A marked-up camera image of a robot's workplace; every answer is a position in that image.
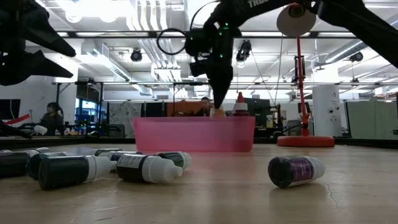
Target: woman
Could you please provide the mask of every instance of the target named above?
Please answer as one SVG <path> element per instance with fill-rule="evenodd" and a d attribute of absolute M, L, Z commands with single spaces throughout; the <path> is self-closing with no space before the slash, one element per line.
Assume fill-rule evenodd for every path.
<path fill-rule="evenodd" d="M 46 135 L 55 135 L 55 130 L 63 135 L 63 110 L 58 103 L 47 105 L 47 113 L 43 116 L 40 125 L 47 128 Z"/>

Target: red base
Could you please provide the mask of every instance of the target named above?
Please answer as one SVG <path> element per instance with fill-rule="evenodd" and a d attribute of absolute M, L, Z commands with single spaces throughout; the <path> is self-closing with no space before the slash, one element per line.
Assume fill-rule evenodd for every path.
<path fill-rule="evenodd" d="M 288 147 L 334 147 L 335 139 L 323 136 L 281 136 L 277 144 Z"/>

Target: table surface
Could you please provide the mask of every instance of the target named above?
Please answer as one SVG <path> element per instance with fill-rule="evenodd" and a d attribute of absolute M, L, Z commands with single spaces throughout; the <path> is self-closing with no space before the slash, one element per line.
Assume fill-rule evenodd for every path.
<path fill-rule="evenodd" d="M 52 147 L 135 145 L 90 144 Z M 267 174 L 275 156 L 308 155 L 327 166 L 312 184 L 278 189 Z M 116 174 L 45 192 L 28 177 L 0 180 L 1 223 L 398 223 L 398 151 L 254 145 L 248 153 L 192 153 L 172 184 L 133 184 Z"/>

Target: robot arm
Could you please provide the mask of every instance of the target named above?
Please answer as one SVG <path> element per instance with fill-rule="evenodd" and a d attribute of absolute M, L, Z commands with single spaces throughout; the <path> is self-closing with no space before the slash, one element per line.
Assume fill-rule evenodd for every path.
<path fill-rule="evenodd" d="M 348 29 L 398 67 L 398 31 L 367 10 L 362 0 L 317 0 L 314 6 L 313 1 L 304 0 L 221 0 L 202 29 L 187 33 L 185 44 L 196 61 L 190 65 L 192 74 L 208 76 L 215 108 L 222 104 L 233 78 L 233 39 L 241 36 L 238 27 L 252 17 L 293 2 L 331 25 Z"/>

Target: man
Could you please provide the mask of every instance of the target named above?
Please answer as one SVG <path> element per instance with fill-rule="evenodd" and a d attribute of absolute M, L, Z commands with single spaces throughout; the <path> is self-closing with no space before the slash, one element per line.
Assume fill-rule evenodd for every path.
<path fill-rule="evenodd" d="M 210 116 L 210 99 L 203 97 L 200 100 L 201 109 L 195 114 L 195 116 Z"/>

